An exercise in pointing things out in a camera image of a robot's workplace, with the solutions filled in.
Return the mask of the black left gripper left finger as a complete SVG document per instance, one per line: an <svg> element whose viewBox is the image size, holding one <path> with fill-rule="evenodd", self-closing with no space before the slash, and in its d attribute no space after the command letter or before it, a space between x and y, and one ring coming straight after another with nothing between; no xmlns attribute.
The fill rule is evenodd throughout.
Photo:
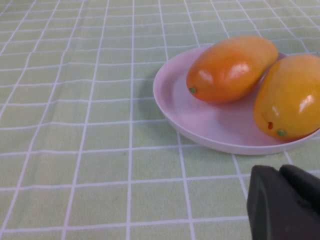
<svg viewBox="0 0 320 240"><path fill-rule="evenodd" d="M320 214L274 167L255 165L251 169L246 208L254 240L320 238Z"/></svg>

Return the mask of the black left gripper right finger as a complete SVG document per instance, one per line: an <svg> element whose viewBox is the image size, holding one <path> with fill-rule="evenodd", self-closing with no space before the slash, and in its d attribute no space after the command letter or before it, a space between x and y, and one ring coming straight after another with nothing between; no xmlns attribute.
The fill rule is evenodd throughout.
<svg viewBox="0 0 320 240"><path fill-rule="evenodd" d="M301 168L285 164L279 172L310 207L320 214L320 179Z"/></svg>

